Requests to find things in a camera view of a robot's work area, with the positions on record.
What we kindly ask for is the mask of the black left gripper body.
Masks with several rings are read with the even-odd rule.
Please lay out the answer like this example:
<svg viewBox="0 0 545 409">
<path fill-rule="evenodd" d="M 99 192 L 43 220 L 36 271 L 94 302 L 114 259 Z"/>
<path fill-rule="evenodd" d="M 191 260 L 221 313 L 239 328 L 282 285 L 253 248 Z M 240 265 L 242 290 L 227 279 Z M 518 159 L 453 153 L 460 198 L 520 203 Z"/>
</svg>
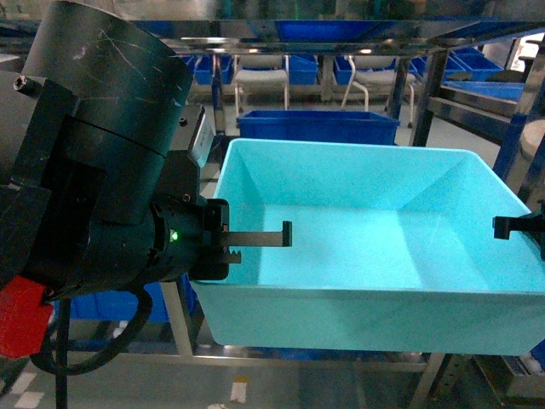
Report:
<svg viewBox="0 0 545 409">
<path fill-rule="evenodd" d="M 214 281 L 228 276 L 229 251 L 215 242 L 229 227 L 226 200 L 200 197 L 193 203 L 156 194 L 151 211 L 156 224 L 152 278 L 172 281 L 185 274 L 192 281 Z"/>
</svg>

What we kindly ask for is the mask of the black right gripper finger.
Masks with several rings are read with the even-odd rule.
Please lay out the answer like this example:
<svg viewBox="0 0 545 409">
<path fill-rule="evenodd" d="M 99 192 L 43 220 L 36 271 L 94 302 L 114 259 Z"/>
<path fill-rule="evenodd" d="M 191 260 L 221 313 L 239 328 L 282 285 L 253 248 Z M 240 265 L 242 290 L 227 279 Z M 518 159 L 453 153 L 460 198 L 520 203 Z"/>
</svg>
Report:
<svg viewBox="0 0 545 409">
<path fill-rule="evenodd" d="M 509 239 L 511 232 L 528 233 L 531 231 L 531 219 L 522 217 L 496 216 L 492 227 L 495 239 Z"/>
</svg>

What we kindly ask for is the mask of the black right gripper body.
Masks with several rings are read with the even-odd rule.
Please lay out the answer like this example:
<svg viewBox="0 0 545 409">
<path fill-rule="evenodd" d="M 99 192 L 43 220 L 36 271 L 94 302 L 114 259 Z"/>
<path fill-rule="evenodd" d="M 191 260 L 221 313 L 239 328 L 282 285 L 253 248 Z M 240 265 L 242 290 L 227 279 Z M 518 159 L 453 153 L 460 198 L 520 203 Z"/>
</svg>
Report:
<svg viewBox="0 0 545 409">
<path fill-rule="evenodd" d="M 531 235 L 539 244 L 540 257 L 544 260 L 544 201 L 541 202 L 540 210 L 528 215 L 531 224 Z"/>
</svg>

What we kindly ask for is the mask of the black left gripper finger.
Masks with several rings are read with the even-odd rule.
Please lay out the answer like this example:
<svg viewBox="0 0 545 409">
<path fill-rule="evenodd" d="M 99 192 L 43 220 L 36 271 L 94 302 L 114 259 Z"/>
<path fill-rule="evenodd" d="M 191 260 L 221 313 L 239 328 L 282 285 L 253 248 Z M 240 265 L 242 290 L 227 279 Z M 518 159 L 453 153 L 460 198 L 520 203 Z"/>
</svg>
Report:
<svg viewBox="0 0 545 409">
<path fill-rule="evenodd" d="M 277 232 L 225 232 L 223 245 L 226 247 L 290 247 L 292 246 L 292 222 L 283 221 L 282 230 Z"/>
</svg>

